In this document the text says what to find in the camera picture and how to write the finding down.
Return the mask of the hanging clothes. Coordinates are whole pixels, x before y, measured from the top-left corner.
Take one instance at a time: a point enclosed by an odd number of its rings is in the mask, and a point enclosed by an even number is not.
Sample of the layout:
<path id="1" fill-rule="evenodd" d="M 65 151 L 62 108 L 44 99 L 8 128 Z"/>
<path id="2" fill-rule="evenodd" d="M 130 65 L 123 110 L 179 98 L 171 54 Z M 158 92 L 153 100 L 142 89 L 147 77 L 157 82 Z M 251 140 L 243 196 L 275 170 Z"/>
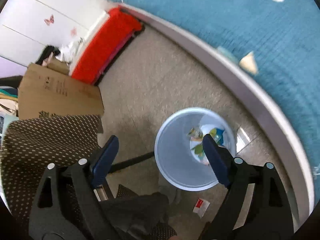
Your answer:
<path id="1" fill-rule="evenodd" d="M 23 76 L 1 77 L 1 116 L 18 117 L 18 87 Z"/>

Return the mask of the pink butterfly sticker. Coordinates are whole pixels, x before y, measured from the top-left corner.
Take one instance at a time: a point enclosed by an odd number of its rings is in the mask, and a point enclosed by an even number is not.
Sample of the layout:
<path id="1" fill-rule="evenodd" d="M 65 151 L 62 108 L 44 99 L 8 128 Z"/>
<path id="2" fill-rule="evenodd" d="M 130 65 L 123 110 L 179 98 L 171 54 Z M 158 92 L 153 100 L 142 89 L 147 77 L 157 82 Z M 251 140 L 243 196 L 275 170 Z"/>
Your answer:
<path id="1" fill-rule="evenodd" d="M 47 26 L 54 24 L 54 22 L 55 22 L 54 15 L 51 15 L 49 18 L 45 18 L 44 22 Z"/>

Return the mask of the red white scrap on floor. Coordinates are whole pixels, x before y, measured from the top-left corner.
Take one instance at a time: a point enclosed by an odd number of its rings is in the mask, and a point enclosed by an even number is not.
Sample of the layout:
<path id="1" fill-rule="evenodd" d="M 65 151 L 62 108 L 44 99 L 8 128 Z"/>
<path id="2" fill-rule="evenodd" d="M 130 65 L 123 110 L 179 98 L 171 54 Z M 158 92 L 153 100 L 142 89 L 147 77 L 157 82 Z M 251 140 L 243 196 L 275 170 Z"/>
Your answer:
<path id="1" fill-rule="evenodd" d="M 209 201 L 199 198 L 193 208 L 193 213 L 197 214 L 200 218 L 202 218 L 209 206 L 210 206 Z"/>

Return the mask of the large cardboard box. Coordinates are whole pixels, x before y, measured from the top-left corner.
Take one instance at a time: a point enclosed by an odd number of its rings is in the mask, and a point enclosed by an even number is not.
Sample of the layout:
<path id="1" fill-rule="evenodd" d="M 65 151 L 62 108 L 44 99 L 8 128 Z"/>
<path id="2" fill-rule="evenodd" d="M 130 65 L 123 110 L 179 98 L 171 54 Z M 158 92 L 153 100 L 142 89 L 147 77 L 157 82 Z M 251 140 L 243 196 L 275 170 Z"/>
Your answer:
<path id="1" fill-rule="evenodd" d="M 103 115 L 98 87 L 37 64 L 29 64 L 18 88 L 21 120 L 67 115 Z"/>

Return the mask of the light blue trash bin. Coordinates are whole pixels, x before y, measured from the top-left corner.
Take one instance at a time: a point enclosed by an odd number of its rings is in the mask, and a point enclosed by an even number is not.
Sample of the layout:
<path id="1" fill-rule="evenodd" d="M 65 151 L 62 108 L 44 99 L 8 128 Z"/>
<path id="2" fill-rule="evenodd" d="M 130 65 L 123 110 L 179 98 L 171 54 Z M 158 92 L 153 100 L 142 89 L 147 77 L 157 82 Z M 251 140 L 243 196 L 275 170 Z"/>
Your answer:
<path id="1" fill-rule="evenodd" d="M 201 142 L 189 135 L 193 128 L 204 135 L 214 128 L 223 131 L 223 146 L 232 156 L 236 155 L 236 139 L 227 122 L 205 108 L 182 109 L 163 123 L 154 147 L 157 167 L 171 185 L 196 192 L 214 187 L 218 180 L 204 154 L 195 153 L 195 147 Z"/>

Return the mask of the white plastic bag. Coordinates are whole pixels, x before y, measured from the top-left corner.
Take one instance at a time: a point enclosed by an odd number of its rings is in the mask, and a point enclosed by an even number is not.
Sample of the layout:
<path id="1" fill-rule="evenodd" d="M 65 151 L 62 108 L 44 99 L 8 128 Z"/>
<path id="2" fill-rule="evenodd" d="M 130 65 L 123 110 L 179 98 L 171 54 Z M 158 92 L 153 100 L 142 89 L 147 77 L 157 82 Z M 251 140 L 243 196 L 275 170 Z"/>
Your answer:
<path id="1" fill-rule="evenodd" d="M 56 56 L 56 58 L 61 61 L 65 62 L 67 64 L 72 63 L 75 56 L 77 55 L 79 48 L 82 46 L 84 39 L 81 37 L 73 39 L 68 45 L 61 46 L 59 48 L 59 55 Z"/>

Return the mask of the small cardboard box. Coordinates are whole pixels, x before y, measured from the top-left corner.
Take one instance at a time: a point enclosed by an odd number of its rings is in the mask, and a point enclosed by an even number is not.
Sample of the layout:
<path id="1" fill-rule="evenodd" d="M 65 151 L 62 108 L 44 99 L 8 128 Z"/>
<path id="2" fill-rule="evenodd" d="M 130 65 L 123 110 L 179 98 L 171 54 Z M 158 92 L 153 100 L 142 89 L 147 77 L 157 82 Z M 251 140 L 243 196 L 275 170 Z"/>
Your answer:
<path id="1" fill-rule="evenodd" d="M 69 66 L 67 63 L 58 60 L 56 57 L 47 59 L 47 68 L 59 72 L 64 75 L 69 75 Z"/>

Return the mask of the brown polka dot tablecloth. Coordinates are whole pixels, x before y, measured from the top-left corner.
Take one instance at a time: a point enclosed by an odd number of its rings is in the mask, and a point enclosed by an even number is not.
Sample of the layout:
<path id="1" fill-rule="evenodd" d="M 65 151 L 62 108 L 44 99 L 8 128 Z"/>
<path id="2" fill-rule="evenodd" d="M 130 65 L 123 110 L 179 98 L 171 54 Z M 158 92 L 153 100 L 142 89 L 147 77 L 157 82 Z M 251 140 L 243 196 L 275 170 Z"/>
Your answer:
<path id="1" fill-rule="evenodd" d="M 23 229 L 48 164 L 69 166 L 89 158 L 103 132 L 98 115 L 17 120 L 9 124 L 1 147 L 1 181 L 7 204 Z"/>

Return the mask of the red covered bench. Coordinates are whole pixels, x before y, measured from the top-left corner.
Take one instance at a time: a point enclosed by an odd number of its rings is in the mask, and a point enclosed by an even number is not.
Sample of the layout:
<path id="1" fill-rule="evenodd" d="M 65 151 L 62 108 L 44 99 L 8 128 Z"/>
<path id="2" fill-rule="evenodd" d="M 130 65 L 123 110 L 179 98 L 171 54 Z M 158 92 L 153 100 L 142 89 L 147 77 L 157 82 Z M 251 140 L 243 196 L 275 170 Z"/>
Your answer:
<path id="1" fill-rule="evenodd" d="M 143 29 L 143 25 L 119 7 L 107 12 L 98 30 L 82 46 L 70 66 L 69 75 L 81 82 L 94 85 L 107 66 L 130 38 Z"/>

